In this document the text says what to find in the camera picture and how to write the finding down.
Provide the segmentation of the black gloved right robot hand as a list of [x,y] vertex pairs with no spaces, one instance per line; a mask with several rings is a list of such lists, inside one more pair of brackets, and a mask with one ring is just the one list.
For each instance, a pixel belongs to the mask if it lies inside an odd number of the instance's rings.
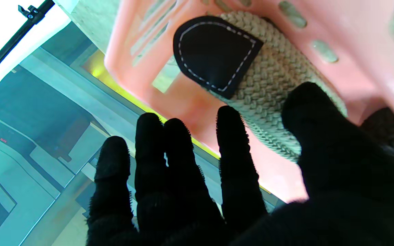
[[173,118],[142,114],[136,125],[133,222],[130,155],[105,140],[94,176],[87,246],[394,246],[394,161],[349,122],[314,83],[294,89],[283,125],[301,145],[308,193],[268,213],[239,113],[217,114],[222,211],[196,164],[191,135]]

